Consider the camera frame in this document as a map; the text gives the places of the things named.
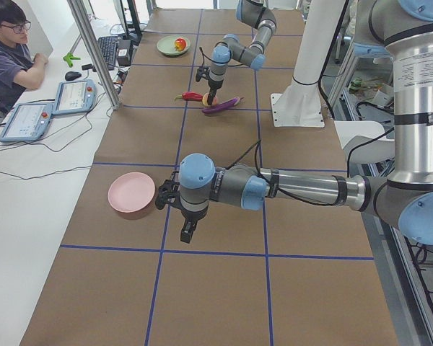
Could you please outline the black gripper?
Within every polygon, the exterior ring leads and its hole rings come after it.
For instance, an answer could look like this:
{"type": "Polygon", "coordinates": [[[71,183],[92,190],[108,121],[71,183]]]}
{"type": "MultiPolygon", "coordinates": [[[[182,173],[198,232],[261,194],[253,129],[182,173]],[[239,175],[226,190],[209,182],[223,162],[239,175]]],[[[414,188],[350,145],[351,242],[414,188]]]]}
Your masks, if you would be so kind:
{"type": "Polygon", "coordinates": [[[185,218],[183,227],[180,231],[180,240],[184,243],[190,243],[193,233],[196,230],[197,223],[207,214],[208,208],[199,211],[181,210],[182,216],[185,218]]]}
{"type": "Polygon", "coordinates": [[[217,91],[222,87],[223,81],[222,80],[213,80],[208,79],[208,85],[209,85],[209,93],[207,94],[207,105],[211,107],[214,103],[214,97],[217,95],[217,91]]]}

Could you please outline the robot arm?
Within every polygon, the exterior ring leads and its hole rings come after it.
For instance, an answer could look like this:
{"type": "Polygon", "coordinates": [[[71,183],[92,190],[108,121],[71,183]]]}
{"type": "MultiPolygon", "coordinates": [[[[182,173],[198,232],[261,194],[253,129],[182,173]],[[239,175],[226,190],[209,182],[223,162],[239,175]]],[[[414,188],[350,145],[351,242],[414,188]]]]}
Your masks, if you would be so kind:
{"type": "Polygon", "coordinates": [[[200,67],[196,75],[197,81],[201,78],[208,81],[208,105],[214,101],[217,90],[223,85],[228,63],[234,60],[255,71],[259,70],[266,60],[265,51],[270,39],[276,33],[275,15],[263,1],[240,1],[236,18],[255,29],[256,35],[248,46],[240,43],[239,38],[233,34],[225,35],[222,41],[215,45],[210,58],[211,65],[200,67]]]}
{"type": "MultiPolygon", "coordinates": [[[[319,125],[319,94],[314,88],[325,62],[325,39],[313,43],[313,34],[337,29],[346,7],[326,19],[331,1],[312,1],[292,82],[281,94],[272,94],[275,127],[319,125]]],[[[209,81],[210,96],[223,85],[227,64],[234,59],[258,70],[276,31],[274,14],[263,1],[239,1],[237,20],[258,30],[245,47],[235,35],[216,44],[210,67],[201,68],[196,81],[209,81]]],[[[398,229],[407,238],[433,245],[433,1],[358,1],[354,52],[364,57],[390,56],[393,61],[394,140],[355,135],[341,136],[342,149],[358,164],[394,157],[387,177],[340,177],[231,164],[216,167],[205,154],[187,155],[178,171],[178,199],[172,203],[185,217],[180,240],[189,243],[197,223],[207,213],[209,201],[259,210],[265,198],[293,198],[319,206],[347,205],[398,229]]]]}

